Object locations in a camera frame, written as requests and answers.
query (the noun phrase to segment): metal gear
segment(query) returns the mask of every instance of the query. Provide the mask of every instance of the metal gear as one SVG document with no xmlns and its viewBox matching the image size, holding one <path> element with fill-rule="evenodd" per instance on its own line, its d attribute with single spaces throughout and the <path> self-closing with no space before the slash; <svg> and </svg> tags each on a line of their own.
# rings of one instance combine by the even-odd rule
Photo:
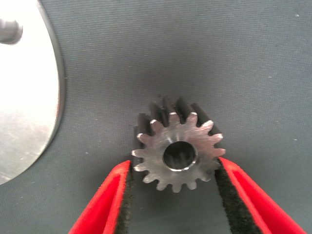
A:
<svg viewBox="0 0 312 234">
<path fill-rule="evenodd" d="M 145 115 L 139 116 L 137 138 L 145 148 L 132 151 L 143 161 L 134 170 L 148 171 L 143 182 L 158 180 L 157 190 L 164 190 L 168 184 L 174 193 L 179 193 L 183 184 L 193 190 L 196 179 L 209 181 L 219 167 L 215 159 L 225 150 L 214 145 L 223 136 L 208 134 L 214 124 L 196 104 L 188 105 L 182 98 L 175 106 L 167 98 L 163 104 L 164 109 L 150 105 L 149 122 Z"/>
</svg>

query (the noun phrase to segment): gray surface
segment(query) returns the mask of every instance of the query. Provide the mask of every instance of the gray surface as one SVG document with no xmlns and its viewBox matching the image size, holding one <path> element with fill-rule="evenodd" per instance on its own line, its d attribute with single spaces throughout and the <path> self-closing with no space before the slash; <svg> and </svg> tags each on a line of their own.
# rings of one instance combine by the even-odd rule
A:
<svg viewBox="0 0 312 234">
<path fill-rule="evenodd" d="M 312 232 L 311 1 L 43 5 L 65 60 L 65 114 L 46 153 L 0 186 L 0 233 L 67 232 L 129 158 L 137 113 L 165 94 L 207 111 L 226 157 Z M 214 181 L 169 191 L 136 178 L 130 234 L 229 233 Z"/>
</svg>

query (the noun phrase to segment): red plastic jaw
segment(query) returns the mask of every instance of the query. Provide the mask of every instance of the red plastic jaw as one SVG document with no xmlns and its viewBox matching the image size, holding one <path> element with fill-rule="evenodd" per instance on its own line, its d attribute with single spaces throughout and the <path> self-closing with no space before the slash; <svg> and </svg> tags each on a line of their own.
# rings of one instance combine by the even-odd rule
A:
<svg viewBox="0 0 312 234">
<path fill-rule="evenodd" d="M 262 233 L 306 234 L 238 165 L 219 159 Z"/>
<path fill-rule="evenodd" d="M 124 198 L 130 161 L 112 169 L 69 234 L 113 234 Z"/>
</svg>

